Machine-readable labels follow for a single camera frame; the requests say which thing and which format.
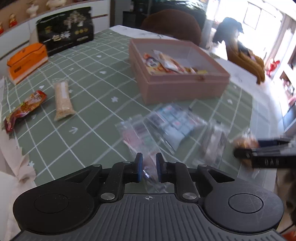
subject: transparent plastic bag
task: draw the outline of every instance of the transparent plastic bag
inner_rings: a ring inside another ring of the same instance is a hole
[[[152,111],[145,119],[145,123],[154,130],[172,154],[193,130],[203,128],[207,124],[205,120],[177,104],[168,104]]]
[[[238,134],[235,138],[230,140],[230,143],[234,148],[259,148],[259,142],[249,128],[243,130],[240,134]],[[244,167],[241,168],[239,172],[239,176],[243,175],[243,179],[252,178],[255,179],[260,172],[260,168],[252,168],[252,163],[250,159],[241,159],[240,160]]]
[[[55,121],[58,121],[68,115],[73,115],[76,111],[73,109],[68,89],[68,80],[60,79],[53,83],[56,101]]]
[[[216,120],[208,123],[201,143],[203,163],[214,168],[219,167],[229,133],[230,129]]]
[[[143,154],[143,177],[146,180],[146,190],[148,191],[147,186],[149,186],[153,188],[153,192],[165,192],[166,185],[158,181],[156,169],[156,154],[160,149],[144,124],[143,117],[136,115],[118,123],[116,128],[133,158],[138,152]]]

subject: window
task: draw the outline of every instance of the window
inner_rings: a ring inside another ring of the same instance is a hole
[[[244,23],[251,28],[256,29],[260,14],[261,9],[249,3],[246,15],[244,17]]]

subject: mustard yellow chair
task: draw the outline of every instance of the mustard yellow chair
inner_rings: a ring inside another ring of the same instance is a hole
[[[243,33],[242,24],[233,18],[225,18],[218,26],[213,42],[224,40],[228,60],[255,75],[257,84],[261,84],[265,81],[264,62],[237,40],[239,32]]]

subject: pink storage box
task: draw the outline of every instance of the pink storage box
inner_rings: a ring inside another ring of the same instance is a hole
[[[207,74],[150,74],[143,63],[144,53],[156,57],[161,51],[185,67],[207,70]],[[229,73],[214,59],[189,41],[131,39],[131,68],[145,104],[220,97],[229,84]]]

